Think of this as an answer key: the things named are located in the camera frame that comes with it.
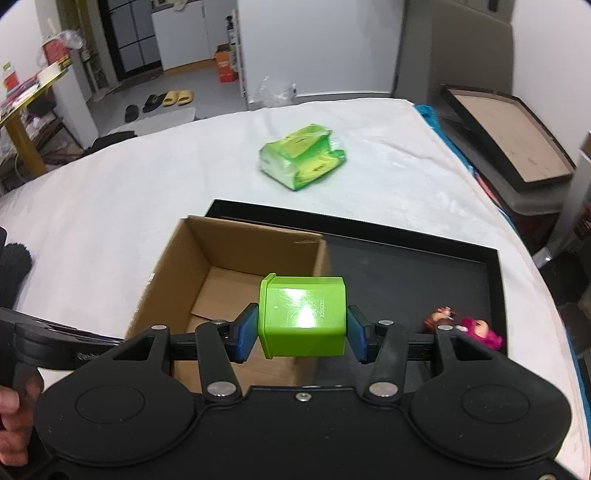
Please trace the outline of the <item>left hand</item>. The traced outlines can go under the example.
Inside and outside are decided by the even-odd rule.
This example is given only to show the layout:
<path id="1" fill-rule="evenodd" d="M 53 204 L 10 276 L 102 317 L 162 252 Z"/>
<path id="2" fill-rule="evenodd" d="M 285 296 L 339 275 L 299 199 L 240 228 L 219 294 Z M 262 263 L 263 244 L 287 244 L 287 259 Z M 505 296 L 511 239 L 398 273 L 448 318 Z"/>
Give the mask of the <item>left hand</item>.
<path id="1" fill-rule="evenodd" d="M 29 376 L 24 393 L 1 387 L 1 463 L 22 467 L 28 463 L 28 445 L 34 426 L 34 408 L 44 389 L 38 372 Z"/>

